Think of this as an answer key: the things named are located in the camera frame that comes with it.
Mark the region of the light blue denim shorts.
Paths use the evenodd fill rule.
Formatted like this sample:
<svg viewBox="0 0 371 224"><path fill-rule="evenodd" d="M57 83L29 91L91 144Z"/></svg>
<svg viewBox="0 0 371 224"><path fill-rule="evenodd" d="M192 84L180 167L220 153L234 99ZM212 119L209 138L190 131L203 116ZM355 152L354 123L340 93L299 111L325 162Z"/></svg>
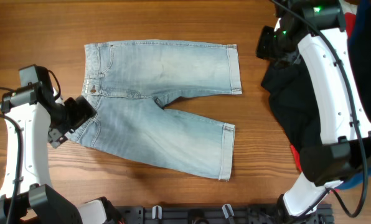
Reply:
<svg viewBox="0 0 371 224"><path fill-rule="evenodd" d="M169 105L242 93L237 46L125 40L85 46L82 95L96 114L69 140L188 174L228 180L235 126Z"/></svg>

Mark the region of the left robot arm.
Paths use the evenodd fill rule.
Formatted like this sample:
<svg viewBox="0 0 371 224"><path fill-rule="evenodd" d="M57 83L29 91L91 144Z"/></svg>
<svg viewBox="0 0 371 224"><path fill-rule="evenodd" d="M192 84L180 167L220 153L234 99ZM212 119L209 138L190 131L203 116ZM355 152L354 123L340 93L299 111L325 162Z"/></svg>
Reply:
<svg viewBox="0 0 371 224"><path fill-rule="evenodd" d="M106 198L76 207L52 188L48 147L59 147L96 115L83 97L62 101L51 80L54 73L31 65L19 70L21 87L7 89L0 118L7 126L7 164L0 189L0 223L122 223ZM36 214L25 220L29 210Z"/></svg>

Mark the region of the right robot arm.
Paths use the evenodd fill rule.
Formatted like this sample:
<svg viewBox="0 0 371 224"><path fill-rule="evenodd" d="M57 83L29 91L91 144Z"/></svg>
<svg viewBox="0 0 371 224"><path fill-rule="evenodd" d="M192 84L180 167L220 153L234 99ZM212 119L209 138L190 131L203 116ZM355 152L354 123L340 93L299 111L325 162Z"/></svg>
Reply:
<svg viewBox="0 0 371 224"><path fill-rule="evenodd" d="M275 1L274 27L262 29L256 55L269 61L262 87L284 129L300 175L279 196L276 219L317 215L319 203L371 177L371 2Z"/></svg>

